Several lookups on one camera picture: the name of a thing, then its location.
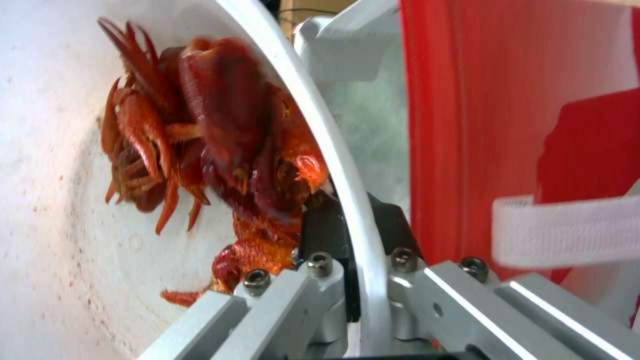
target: bolt head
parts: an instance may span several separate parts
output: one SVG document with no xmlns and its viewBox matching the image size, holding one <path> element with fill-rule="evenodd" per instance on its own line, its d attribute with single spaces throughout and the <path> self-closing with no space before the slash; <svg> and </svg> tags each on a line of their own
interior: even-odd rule
<svg viewBox="0 0 640 360">
<path fill-rule="evenodd" d="M 412 249 L 397 247 L 391 253 L 391 268 L 397 272 L 414 272 L 418 268 L 418 257 Z"/>
<path fill-rule="evenodd" d="M 253 269 L 244 276 L 243 286 L 251 296 L 260 296 L 271 284 L 271 276 L 265 269 Z"/>
<path fill-rule="evenodd" d="M 489 267 L 484 260 L 475 256 L 463 258 L 460 261 L 460 268 L 483 284 L 489 276 Z"/>
<path fill-rule="evenodd" d="M 307 260 L 307 269 L 315 277 L 327 277 L 333 271 L 333 258 L 329 253 L 315 252 Z"/>
</svg>

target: white surface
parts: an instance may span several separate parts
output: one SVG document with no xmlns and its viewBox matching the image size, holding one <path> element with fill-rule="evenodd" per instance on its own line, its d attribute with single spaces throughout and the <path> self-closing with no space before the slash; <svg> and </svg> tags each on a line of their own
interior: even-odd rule
<svg viewBox="0 0 640 360">
<path fill-rule="evenodd" d="M 244 36 L 216 9 L 204 0 L 0 3 L 1 358 L 135 356 L 182 313 L 159 292 L 208 282 L 213 257 L 234 239 L 226 206 L 214 200 L 187 234 L 191 199 L 181 192 L 176 213 L 158 237 L 159 209 L 149 215 L 104 204 L 109 165 L 99 149 L 95 119 L 122 69 L 95 20 L 100 15 L 119 24 L 136 20 L 158 49 L 200 34 Z M 272 60 L 292 53 L 278 46 L 269 54 Z M 330 117 L 323 104 L 316 108 L 317 92 L 301 91 L 305 80 L 293 76 L 287 75 L 287 84 L 313 119 L 349 226 L 358 229 L 352 237 L 361 247 L 377 242 L 353 161 L 338 159 L 346 147 L 339 137 L 331 138 L 335 124 L 324 123 Z M 342 171 L 354 182 L 336 176 Z M 374 286 L 381 299 L 384 287 L 375 289 L 377 279 L 384 276 L 372 272 L 362 284 Z"/>
<path fill-rule="evenodd" d="M 349 149 L 311 77 L 265 9 L 246 1 L 224 0 L 220 3 L 264 51 L 291 91 L 320 145 L 340 197 L 355 254 L 362 310 L 360 351 L 363 356 L 386 354 L 391 337 L 386 271 L 380 266 L 385 254 L 369 199 Z"/>
</svg>

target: crayfish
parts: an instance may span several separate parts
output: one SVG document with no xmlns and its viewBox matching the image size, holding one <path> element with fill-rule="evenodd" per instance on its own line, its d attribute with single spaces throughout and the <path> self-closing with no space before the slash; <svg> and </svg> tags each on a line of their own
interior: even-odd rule
<svg viewBox="0 0 640 360">
<path fill-rule="evenodd" d="M 329 178 L 292 96 L 266 80 L 238 38 L 196 37 L 158 56 L 141 26 L 127 22 L 123 31 L 105 18 L 98 24 L 125 69 L 102 119 L 102 150 L 111 162 L 106 202 L 117 193 L 117 202 L 143 212 L 164 202 L 157 234 L 176 208 L 178 187 L 194 199 L 188 231 L 210 204 L 207 187 L 233 210 L 237 241 L 215 257 L 211 282 L 162 296 L 189 306 L 205 290 L 231 292 L 254 268 L 277 274 L 292 267 L 305 202 Z"/>
</svg>

